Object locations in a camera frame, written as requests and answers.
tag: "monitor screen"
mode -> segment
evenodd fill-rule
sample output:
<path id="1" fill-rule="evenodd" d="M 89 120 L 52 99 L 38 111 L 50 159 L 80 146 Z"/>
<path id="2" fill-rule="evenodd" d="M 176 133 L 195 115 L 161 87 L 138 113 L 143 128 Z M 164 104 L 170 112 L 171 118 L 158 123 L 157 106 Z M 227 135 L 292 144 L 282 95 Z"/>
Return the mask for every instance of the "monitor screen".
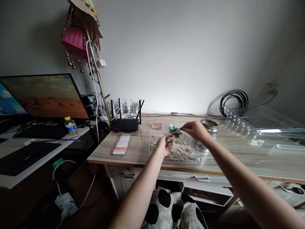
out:
<path id="1" fill-rule="evenodd" d="M 1 77 L 0 81 L 33 117 L 89 118 L 70 74 Z"/>
<path id="2" fill-rule="evenodd" d="M 27 115 L 28 113 L 0 83 L 0 116 L 2 115 Z"/>

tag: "green tag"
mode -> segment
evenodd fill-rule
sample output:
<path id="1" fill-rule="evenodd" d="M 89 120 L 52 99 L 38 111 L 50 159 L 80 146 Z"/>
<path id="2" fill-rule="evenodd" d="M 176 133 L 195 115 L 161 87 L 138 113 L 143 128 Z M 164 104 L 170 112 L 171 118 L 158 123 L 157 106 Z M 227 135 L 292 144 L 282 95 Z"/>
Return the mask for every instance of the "green tag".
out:
<path id="1" fill-rule="evenodd" d="M 56 168 L 56 166 L 58 165 L 58 164 L 60 164 L 61 162 L 63 162 L 64 160 L 62 159 L 62 158 L 60 158 L 60 159 L 58 159 L 56 162 L 54 162 L 53 164 L 52 164 L 52 166 L 53 166 L 53 169 L 55 169 Z"/>

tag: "hanging basket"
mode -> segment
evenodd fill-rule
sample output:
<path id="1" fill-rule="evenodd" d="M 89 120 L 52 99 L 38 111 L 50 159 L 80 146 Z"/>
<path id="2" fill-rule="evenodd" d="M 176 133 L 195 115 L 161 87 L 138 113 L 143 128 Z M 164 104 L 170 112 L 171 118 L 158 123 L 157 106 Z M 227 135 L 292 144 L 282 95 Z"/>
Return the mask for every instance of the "hanging basket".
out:
<path id="1" fill-rule="evenodd" d="M 70 5 L 66 23 L 64 25 L 64 30 L 61 37 L 61 42 L 65 48 L 65 51 L 87 59 L 86 52 L 86 34 L 84 29 L 80 26 L 82 23 L 77 19 L 72 19 L 72 24 L 69 26 L 70 18 L 73 17 L 73 7 Z M 89 58 L 91 58 L 91 52 L 88 50 Z"/>

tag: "black router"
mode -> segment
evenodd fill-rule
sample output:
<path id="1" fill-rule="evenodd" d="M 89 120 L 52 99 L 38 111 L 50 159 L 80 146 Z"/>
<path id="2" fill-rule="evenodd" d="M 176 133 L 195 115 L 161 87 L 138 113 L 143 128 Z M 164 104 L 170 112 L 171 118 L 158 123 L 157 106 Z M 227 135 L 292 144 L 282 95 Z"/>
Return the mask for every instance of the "black router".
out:
<path id="1" fill-rule="evenodd" d="M 141 108 L 143 106 L 145 100 L 141 103 L 141 100 L 139 100 L 139 113 L 137 114 L 137 117 L 135 119 L 122 119 L 121 114 L 121 101 L 119 99 L 119 109 L 120 109 L 120 118 L 115 118 L 112 122 L 112 130 L 114 132 L 135 132 L 139 129 L 139 124 L 141 125 Z M 113 102 L 111 100 L 111 111 L 112 111 L 112 117 L 114 117 L 114 110 L 113 110 Z"/>

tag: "white desk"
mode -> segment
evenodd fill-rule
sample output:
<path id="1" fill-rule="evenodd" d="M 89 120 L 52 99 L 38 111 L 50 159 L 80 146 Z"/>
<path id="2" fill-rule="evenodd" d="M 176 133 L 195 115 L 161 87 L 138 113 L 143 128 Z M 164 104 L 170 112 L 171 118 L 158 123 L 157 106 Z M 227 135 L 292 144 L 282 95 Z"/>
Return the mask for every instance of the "white desk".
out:
<path id="1" fill-rule="evenodd" d="M 89 127 L 84 127 L 84 128 L 79 128 L 78 129 L 78 134 L 77 136 L 81 136 L 85 134 L 86 132 L 89 131 Z M 8 138 L 7 141 L 12 140 L 14 134 L 16 132 L 11 132 L 11 133 L 4 133 L 0 134 L 0 138 Z M 73 136 L 66 135 L 63 138 L 70 139 Z M 50 139 L 36 139 L 36 141 L 43 141 L 43 140 L 50 140 Z M 17 176 L 8 176 L 8 175 L 2 175 L 0 174 L 0 188 L 7 188 L 11 189 L 13 188 L 16 184 L 21 182 L 23 179 L 25 179 L 27 176 L 29 176 L 31 173 L 33 173 L 35 170 L 40 168 L 42 165 L 44 165 L 47 161 L 49 161 L 51 158 L 53 158 L 55 155 L 60 153 L 63 149 L 67 148 L 70 144 L 72 144 L 73 141 L 65 141 L 61 143 L 61 146 L 50 152 L 48 155 L 45 157 L 41 158 L 39 161 L 28 167 L 26 170 L 23 172 L 19 173 Z M 6 155 L 15 152 L 18 149 L 21 149 L 22 147 L 6 147 L 6 142 L 3 142 L 0 144 L 0 158 L 5 157 Z"/>

